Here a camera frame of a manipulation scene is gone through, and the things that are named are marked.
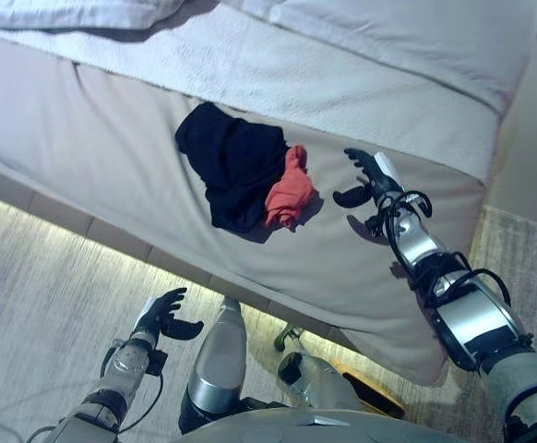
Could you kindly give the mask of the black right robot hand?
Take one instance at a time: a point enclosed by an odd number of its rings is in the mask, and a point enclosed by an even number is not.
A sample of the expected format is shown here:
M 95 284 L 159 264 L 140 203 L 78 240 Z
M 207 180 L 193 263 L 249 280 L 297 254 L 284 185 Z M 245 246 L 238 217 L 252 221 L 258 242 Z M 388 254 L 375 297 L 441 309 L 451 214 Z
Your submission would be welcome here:
M 371 198 L 377 202 L 387 192 L 400 192 L 400 184 L 384 172 L 376 161 L 376 157 L 364 150 L 346 148 L 343 152 L 353 161 L 366 177 L 362 183 L 344 192 L 334 191 L 334 202 L 346 209 L 356 208 L 368 202 Z

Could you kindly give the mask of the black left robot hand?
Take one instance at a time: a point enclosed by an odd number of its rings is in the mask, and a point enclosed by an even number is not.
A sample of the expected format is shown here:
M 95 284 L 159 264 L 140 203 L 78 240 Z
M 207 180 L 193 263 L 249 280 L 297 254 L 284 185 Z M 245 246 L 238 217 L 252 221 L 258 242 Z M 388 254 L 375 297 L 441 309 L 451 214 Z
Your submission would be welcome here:
M 175 317 L 185 294 L 186 288 L 182 287 L 156 298 L 139 318 L 133 332 L 147 332 L 155 341 L 160 335 L 178 341 L 193 340 L 203 330 L 204 322 L 189 322 Z

